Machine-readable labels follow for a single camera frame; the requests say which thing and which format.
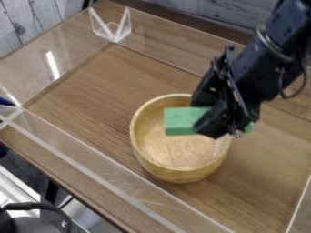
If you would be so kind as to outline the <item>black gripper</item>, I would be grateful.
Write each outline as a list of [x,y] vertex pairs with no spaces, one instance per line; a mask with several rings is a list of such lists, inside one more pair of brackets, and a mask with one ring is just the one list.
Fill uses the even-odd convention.
[[202,76],[190,106],[208,110],[193,123],[198,135],[217,139],[246,132],[260,106],[281,94],[304,71],[304,26],[258,25],[237,56],[228,48]]

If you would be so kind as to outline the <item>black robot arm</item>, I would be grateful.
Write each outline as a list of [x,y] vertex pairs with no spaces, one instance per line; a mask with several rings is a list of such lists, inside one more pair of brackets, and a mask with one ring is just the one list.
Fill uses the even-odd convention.
[[278,0],[265,22],[241,51],[232,46],[209,62],[209,71],[192,94],[190,105],[209,110],[194,122],[194,132],[213,139],[244,132],[258,120],[261,103],[306,79],[311,53],[311,0]]

